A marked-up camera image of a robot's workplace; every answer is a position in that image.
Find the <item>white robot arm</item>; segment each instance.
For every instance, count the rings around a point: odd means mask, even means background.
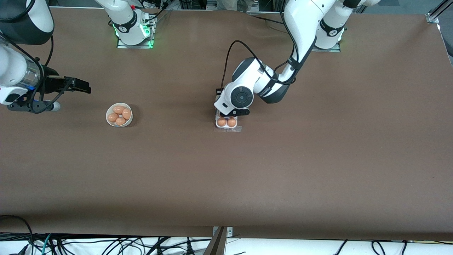
[[[150,36],[144,29],[149,24],[149,14],[129,5],[125,0],[95,0],[106,10],[113,27],[127,45],[136,45]]]
[[[91,92],[89,83],[62,77],[41,65],[17,44],[38,45],[53,33],[53,19],[45,0],[0,0],[0,103],[13,111],[56,111],[65,91]],[[15,46],[22,53],[14,51]],[[54,100],[44,94],[58,92]]]
[[[112,19],[123,43],[135,45],[149,37],[143,26],[149,14],[134,9],[125,0],[96,0]],[[62,77],[41,65],[17,44],[39,45],[52,36],[54,23],[46,0],[0,0],[0,103],[9,110],[41,113],[59,110],[56,99],[64,91],[90,93],[89,83]],[[15,46],[22,53],[12,49]],[[59,92],[52,101],[43,99],[45,93]]]
[[[373,5],[380,0],[288,0],[284,9],[284,21],[290,36],[293,37],[294,48],[281,74],[257,60],[248,58],[236,68],[232,82],[227,84],[214,106],[224,116],[247,115],[254,94],[266,103],[277,103],[286,94],[289,85],[302,68],[312,48],[330,45],[333,47],[338,37],[332,39],[330,31],[322,30],[320,22],[340,23],[334,35],[340,36],[353,5]]]
[[[372,6],[381,0],[342,0],[335,1],[332,8],[321,20],[316,31],[318,38],[315,46],[319,49],[330,49],[341,39],[344,26],[352,10],[360,5]]]

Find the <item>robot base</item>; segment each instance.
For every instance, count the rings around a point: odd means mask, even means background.
[[[145,34],[149,34],[149,36],[143,40],[143,42],[137,44],[137,45],[127,45],[123,43],[118,35],[116,36],[118,38],[118,42],[116,43],[116,47],[118,49],[152,49],[154,46],[154,35],[156,34],[156,24],[157,24],[157,18],[155,18],[155,15],[149,14],[144,12],[143,13],[143,18],[146,20],[152,19],[146,23],[144,23],[143,26],[143,32]]]
[[[333,46],[330,49],[321,49],[321,48],[318,48],[315,46],[315,47],[313,47],[312,51],[314,51],[314,52],[341,52],[340,43],[337,43],[335,46]]]

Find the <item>table surface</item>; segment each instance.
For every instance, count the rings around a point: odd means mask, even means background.
[[[212,105],[228,47],[275,67],[291,51],[280,25],[175,11],[154,49],[116,49],[103,10],[52,14],[49,67],[92,94],[65,93],[57,113],[0,108],[2,214],[36,232],[453,236],[453,72],[423,15],[353,15],[340,53],[313,52],[285,98],[256,99],[233,133]],[[45,59],[49,44],[26,49]],[[234,46],[227,77],[249,56]],[[132,107],[127,128],[105,121],[116,102]]]

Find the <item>brown egg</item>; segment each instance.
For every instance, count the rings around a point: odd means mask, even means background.
[[[219,125],[219,127],[223,127],[227,124],[227,120],[224,118],[224,117],[220,117],[218,120],[217,120],[217,125]]]
[[[124,106],[117,105],[117,106],[113,107],[113,112],[116,114],[122,114],[124,108],[125,108]]]
[[[236,125],[236,119],[234,117],[229,118],[227,124],[231,128],[234,127]]]
[[[131,114],[132,114],[132,113],[130,112],[130,110],[129,110],[128,108],[124,108],[123,114],[122,114],[122,115],[123,115],[123,118],[124,118],[125,120],[129,120]]]
[[[110,122],[115,122],[115,120],[118,118],[118,114],[116,113],[110,113],[109,116],[107,117],[107,119],[110,121]]]
[[[126,123],[126,120],[124,118],[117,118],[115,123],[118,125],[118,126],[122,126],[124,125],[124,123]]]

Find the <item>egg tray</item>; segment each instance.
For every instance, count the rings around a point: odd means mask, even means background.
[[[221,127],[221,126],[219,126],[217,124],[217,120],[220,119],[220,112],[219,112],[219,110],[216,110],[216,120],[215,120],[215,122],[216,122],[217,130],[223,131],[223,132],[240,132],[240,131],[242,131],[242,126],[238,126],[237,125],[237,122],[238,122],[237,116],[233,117],[233,118],[236,120],[236,125],[234,127],[230,127],[227,124],[225,124],[225,126]]]
[[[217,95],[216,95],[216,101],[217,99],[220,97],[220,93],[222,92],[221,89],[217,89]],[[217,124],[217,120],[220,119],[220,111],[216,109],[216,119],[215,119],[215,123],[216,123],[216,127],[217,127],[217,130],[218,131],[221,131],[221,132],[241,132],[242,131],[242,126],[238,126],[238,119],[237,119],[237,116],[234,117],[234,119],[236,120],[236,125],[234,127],[229,127],[227,124],[225,124],[225,126],[221,127]]]

